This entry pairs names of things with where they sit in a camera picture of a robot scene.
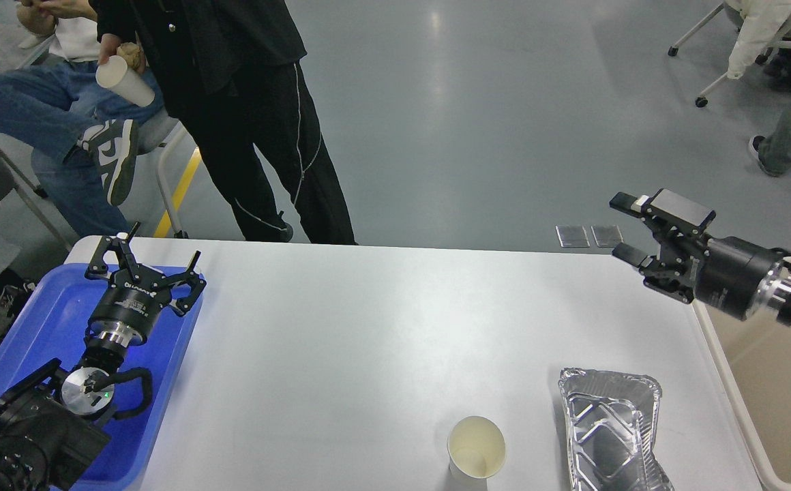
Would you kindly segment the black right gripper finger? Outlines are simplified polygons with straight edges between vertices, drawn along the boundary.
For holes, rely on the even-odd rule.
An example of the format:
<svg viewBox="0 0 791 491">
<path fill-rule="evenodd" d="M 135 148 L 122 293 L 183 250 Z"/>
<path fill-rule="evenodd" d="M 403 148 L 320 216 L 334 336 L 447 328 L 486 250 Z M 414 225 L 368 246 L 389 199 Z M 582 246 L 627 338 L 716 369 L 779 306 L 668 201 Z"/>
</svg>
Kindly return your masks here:
<svg viewBox="0 0 791 491">
<path fill-rule="evenodd" d="M 635 268 L 644 277 L 645 287 L 679 302 L 689 304 L 694 301 L 693 286 L 688 284 L 683 275 L 685 268 L 682 264 L 663 263 L 657 257 L 645 254 L 627 243 L 618 243 L 612 255 Z"/>
<path fill-rule="evenodd" d="M 652 196 L 618 192 L 610 208 L 631 215 L 651 231 L 660 254 L 710 254 L 711 236 L 705 230 L 716 211 L 661 188 Z"/>
</svg>

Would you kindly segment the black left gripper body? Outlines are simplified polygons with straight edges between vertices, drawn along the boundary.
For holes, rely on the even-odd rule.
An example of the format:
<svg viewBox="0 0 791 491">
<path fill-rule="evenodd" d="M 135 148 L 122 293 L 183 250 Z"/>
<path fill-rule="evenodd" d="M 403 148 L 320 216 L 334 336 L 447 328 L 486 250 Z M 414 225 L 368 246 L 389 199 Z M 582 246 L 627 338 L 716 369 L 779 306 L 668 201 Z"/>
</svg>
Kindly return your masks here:
<svg viewBox="0 0 791 491">
<path fill-rule="evenodd" d="M 86 270 L 88 280 L 106 280 L 108 286 L 88 320 L 87 338 L 120 343 L 123 347 L 147 342 L 172 290 L 186 283 L 186 273 L 166 276 L 150 267 L 131 273 L 128 268 L 109 273 L 105 267 Z"/>
</svg>

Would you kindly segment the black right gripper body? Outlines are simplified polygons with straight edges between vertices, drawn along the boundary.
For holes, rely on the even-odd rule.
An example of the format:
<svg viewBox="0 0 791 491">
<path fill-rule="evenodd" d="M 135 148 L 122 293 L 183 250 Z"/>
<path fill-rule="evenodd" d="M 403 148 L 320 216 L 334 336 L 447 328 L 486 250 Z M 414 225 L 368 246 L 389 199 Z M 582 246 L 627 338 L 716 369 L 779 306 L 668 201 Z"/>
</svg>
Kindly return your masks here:
<svg viewBox="0 0 791 491">
<path fill-rule="evenodd" d="M 780 311 L 791 295 L 791 276 L 779 254 L 738 237 L 709 239 L 694 296 L 746 321 L 758 310 Z"/>
</svg>

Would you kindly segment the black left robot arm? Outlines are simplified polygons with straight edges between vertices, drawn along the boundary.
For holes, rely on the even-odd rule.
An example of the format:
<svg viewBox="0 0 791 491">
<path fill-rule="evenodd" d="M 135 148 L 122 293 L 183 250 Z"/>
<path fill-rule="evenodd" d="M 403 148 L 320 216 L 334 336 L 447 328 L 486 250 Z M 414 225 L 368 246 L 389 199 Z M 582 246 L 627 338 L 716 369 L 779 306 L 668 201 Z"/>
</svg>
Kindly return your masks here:
<svg viewBox="0 0 791 491">
<path fill-rule="evenodd" d="M 0 346 L 0 490 L 121 490 L 145 466 L 201 308 L 201 252 L 102 237 L 47 273 Z"/>
</svg>

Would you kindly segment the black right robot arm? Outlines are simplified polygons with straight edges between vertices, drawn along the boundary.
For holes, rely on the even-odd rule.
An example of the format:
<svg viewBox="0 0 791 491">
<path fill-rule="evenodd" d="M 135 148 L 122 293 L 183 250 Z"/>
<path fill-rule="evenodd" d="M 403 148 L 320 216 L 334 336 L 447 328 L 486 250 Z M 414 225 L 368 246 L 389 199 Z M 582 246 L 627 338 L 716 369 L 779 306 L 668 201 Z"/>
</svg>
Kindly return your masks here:
<svg viewBox="0 0 791 491">
<path fill-rule="evenodd" d="M 638 270 L 644 285 L 683 303 L 700 301 L 739 321 L 758 310 L 791 326 L 791 251 L 739 237 L 713 237 L 716 213 L 668 189 L 651 196 L 619 192 L 610 207 L 641 221 L 659 245 L 646 254 L 627 243 L 613 256 Z"/>
</svg>

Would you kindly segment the standing person's hand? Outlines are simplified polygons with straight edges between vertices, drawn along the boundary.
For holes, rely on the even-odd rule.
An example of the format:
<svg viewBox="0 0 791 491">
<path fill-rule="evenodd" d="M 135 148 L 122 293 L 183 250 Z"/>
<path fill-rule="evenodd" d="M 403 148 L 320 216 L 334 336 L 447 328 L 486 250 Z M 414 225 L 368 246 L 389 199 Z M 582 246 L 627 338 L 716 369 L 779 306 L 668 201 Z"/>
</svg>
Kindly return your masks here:
<svg viewBox="0 0 791 491">
<path fill-rule="evenodd" d="M 112 33 L 105 33 L 100 37 L 100 51 L 99 51 L 99 58 L 98 64 L 105 65 L 108 64 L 108 60 L 111 56 L 117 55 L 118 47 L 120 47 L 123 43 L 121 37 L 112 34 Z"/>
</svg>

